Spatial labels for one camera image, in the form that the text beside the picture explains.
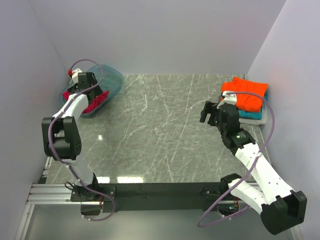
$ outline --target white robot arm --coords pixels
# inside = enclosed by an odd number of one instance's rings
[[[97,178],[85,164],[82,158],[82,142],[77,128],[77,121],[82,112],[88,107],[93,99],[102,93],[102,90],[99,86],[97,86],[94,89],[79,95],[82,90],[87,89],[97,83],[95,76],[91,72],[82,72],[81,70],[76,69],[73,71],[72,80],[75,82],[75,84],[68,90],[70,95],[67,102],[61,108],[61,110],[52,117],[45,117],[42,120],[44,151],[47,156],[54,157],[49,144],[49,125],[55,117],[63,113],[63,115],[54,123],[52,127],[53,146],[62,162],[66,164],[66,167],[69,168],[72,166],[73,171],[76,173],[79,179],[81,179],[82,183],[95,190],[98,188]],[[78,179],[74,179],[74,182],[76,186],[81,186]]]
[[[245,181],[239,184],[241,176],[234,173],[221,179],[224,191],[237,185],[230,193],[260,214],[264,226],[274,235],[302,223],[307,197],[302,191],[295,192],[277,174],[249,132],[240,128],[239,112],[235,106],[237,96],[225,91],[222,97],[224,99],[220,103],[205,103],[200,122],[204,123],[207,114],[211,114],[208,124],[218,128],[224,145],[248,170],[258,157],[251,175],[261,189],[260,191]]]

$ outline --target white wall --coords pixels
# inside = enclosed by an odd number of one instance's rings
[[[285,0],[29,0],[66,68],[246,74]]]
[[[2,0],[0,22],[0,239],[11,240],[45,164],[41,120],[67,77],[26,0]]]
[[[248,73],[270,83],[276,123],[268,150],[283,179],[307,196],[305,240],[320,237],[319,13],[319,0],[287,0]]]

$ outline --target stack of folded clothes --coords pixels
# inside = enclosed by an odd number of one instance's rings
[[[234,77],[231,82],[225,82],[221,91],[250,92],[267,99],[268,84],[248,81]],[[242,124],[263,125],[267,122],[267,109],[264,102],[253,95],[238,94],[236,106],[239,109],[239,121]]]

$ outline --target plastic basket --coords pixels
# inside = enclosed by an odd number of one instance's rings
[[[97,113],[106,103],[108,103],[112,98],[114,98],[115,95],[117,95],[120,92],[121,87],[124,84],[124,76],[120,72],[107,65],[101,65],[101,67],[103,68],[103,79],[100,82],[99,86],[103,92],[109,90],[108,97],[93,111],[89,113],[82,113],[81,117],[83,118],[92,118],[95,115],[95,113]],[[101,70],[98,66],[90,68],[87,72],[94,73],[94,76],[97,81],[101,79]],[[74,83],[72,82],[61,91],[59,95],[59,101],[63,105],[67,101],[65,100],[62,94],[68,91],[68,89],[73,85]]]

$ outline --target orange shirt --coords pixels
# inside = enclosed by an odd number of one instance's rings
[[[250,92],[264,97],[267,88],[267,83],[248,81],[235,76],[231,82],[225,82],[222,85],[221,91]],[[235,105],[243,111],[257,113],[260,112],[261,107],[263,106],[263,101],[253,95],[238,94],[236,96]]]

